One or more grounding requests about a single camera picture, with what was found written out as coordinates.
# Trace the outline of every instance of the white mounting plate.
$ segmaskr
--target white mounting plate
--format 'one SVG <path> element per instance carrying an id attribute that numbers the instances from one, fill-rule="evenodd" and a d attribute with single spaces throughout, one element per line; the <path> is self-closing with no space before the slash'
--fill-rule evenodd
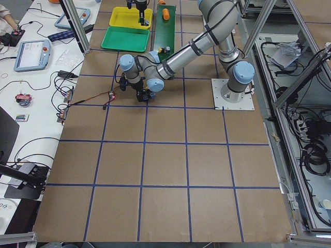
<path id="1" fill-rule="evenodd" d="M 214 105 L 216 110 L 255 110 L 251 94 L 246 94 L 242 101 L 238 103 L 231 103 L 221 96 L 221 88 L 228 82 L 228 79 L 212 79 Z M 249 86 L 247 86 L 245 92 L 249 92 Z"/>

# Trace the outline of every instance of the blue joint cap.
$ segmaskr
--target blue joint cap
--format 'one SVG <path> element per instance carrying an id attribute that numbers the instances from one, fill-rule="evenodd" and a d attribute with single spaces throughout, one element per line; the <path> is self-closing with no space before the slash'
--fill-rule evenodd
<path id="1" fill-rule="evenodd" d="M 149 79 L 147 80 L 147 86 L 152 92 L 159 92 L 164 88 L 164 81 L 161 79 Z"/>
<path id="2" fill-rule="evenodd" d="M 234 66 L 233 74 L 239 83 L 249 84 L 253 80 L 255 70 L 250 63 L 246 61 L 239 61 Z"/>
<path id="3" fill-rule="evenodd" d="M 125 54 L 119 59 L 119 65 L 123 71 L 128 71 L 134 64 L 134 58 L 130 54 Z"/>
<path id="4" fill-rule="evenodd" d="M 148 52 L 150 53 L 151 56 L 153 56 L 153 59 L 155 60 L 156 63 L 160 63 L 160 58 L 159 56 L 157 55 L 158 52 L 157 51 L 150 51 Z"/>

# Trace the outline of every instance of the sleeve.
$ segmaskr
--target sleeve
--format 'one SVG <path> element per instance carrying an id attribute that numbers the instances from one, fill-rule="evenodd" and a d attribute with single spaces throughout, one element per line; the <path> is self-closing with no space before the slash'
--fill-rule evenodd
<path id="1" fill-rule="evenodd" d="M 4 16 L 10 14 L 10 11 L 6 9 L 5 6 L 0 4 L 0 17 L 3 18 Z"/>

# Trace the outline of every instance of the orange object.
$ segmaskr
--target orange object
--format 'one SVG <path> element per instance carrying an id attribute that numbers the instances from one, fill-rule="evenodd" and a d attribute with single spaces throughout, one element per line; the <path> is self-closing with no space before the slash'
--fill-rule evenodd
<path id="1" fill-rule="evenodd" d="M 162 16 L 163 16 L 163 19 L 165 19 L 166 21 L 170 19 L 170 14 L 169 14 L 168 9 L 162 10 Z"/>

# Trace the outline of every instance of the white table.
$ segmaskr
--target white table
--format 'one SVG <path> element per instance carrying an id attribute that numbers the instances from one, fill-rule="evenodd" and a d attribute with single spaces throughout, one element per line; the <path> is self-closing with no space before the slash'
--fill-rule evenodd
<path id="1" fill-rule="evenodd" d="M 84 24 L 94 24 L 100 3 L 96 3 L 95 0 L 73 0 L 74 4 L 77 7 L 89 8 L 91 10 L 91 16 Z M 59 4 L 51 4 L 48 0 L 37 0 L 34 1 L 31 5 L 31 8 L 40 8 L 48 12 L 51 12 L 56 15 L 61 15 L 63 13 L 62 8 Z M 49 15 L 45 12 L 40 12 L 38 10 L 29 10 L 23 19 L 20 22 L 20 25 L 28 23 L 30 21 L 38 21 L 43 24 L 43 28 L 39 31 L 44 36 L 50 34 L 58 33 L 64 31 L 64 29 L 59 29 L 54 26 L 57 17 Z M 45 38 L 38 35 L 36 32 L 41 27 L 39 23 L 32 23 L 23 26 L 25 34 L 22 36 L 20 42 L 30 41 L 30 40 L 44 40 Z M 91 37 L 91 33 L 87 34 L 88 39 Z M 10 47 L 8 52 L 5 54 L 0 54 L 0 59 L 5 57 L 17 56 L 19 49 L 19 44 L 16 47 Z M 59 63 L 57 60 L 63 54 L 64 51 L 68 51 L 70 54 L 74 55 L 76 62 L 72 63 Z M 0 75 L 3 77 L 8 74 L 6 78 L 0 78 L 0 88 L 5 86 L 11 81 L 25 80 L 28 81 L 34 88 L 44 88 L 50 82 L 50 75 L 54 71 L 65 70 L 71 71 L 76 64 L 81 62 L 84 59 L 83 54 L 80 52 L 76 40 L 73 40 L 69 44 L 63 44 L 60 41 L 51 42 L 51 54 L 49 58 L 48 65 L 44 70 L 40 71 L 29 71 L 29 72 L 15 72 L 13 70 L 15 59 L 9 59 L 5 61 L 0 61 Z M 73 73 L 79 75 L 81 65 L 79 65 Z M 19 93 L 31 94 L 33 99 L 32 103 L 27 108 L 20 107 L 15 100 L 15 96 Z M 52 82 L 51 86 L 48 89 L 44 90 L 32 90 L 26 83 L 12 83 L 7 86 L 5 89 L 0 91 L 0 106 L 12 117 L 15 119 L 17 114 L 29 114 L 29 119 L 27 122 L 19 122 L 20 131 L 12 150 L 9 161 L 14 160 L 14 156 L 17 151 L 28 141 L 33 140 L 39 137 L 54 137 L 59 138 L 62 132 L 62 124 L 56 122 L 57 111 L 51 104 L 51 97 L 55 92 L 55 87 Z M 63 103 L 63 96 L 60 93 L 56 93 L 54 97 L 54 104 L 57 106 Z M 52 139 L 40 139 L 34 141 L 27 145 L 21 152 L 19 157 L 24 157 L 32 153 L 44 153 L 54 157 L 57 149 L 58 141 Z M 48 166 L 52 166 L 52 160 L 45 156 L 33 156 L 30 159 L 34 162 L 45 163 Z M 0 182 L 8 183 L 10 180 L 9 177 L 2 176 Z M 0 198 L 4 197 L 7 186 L 0 184 Z M 16 207 L 13 207 L 6 211 L 0 211 L 0 235 L 4 234 L 7 226 L 15 212 Z"/>

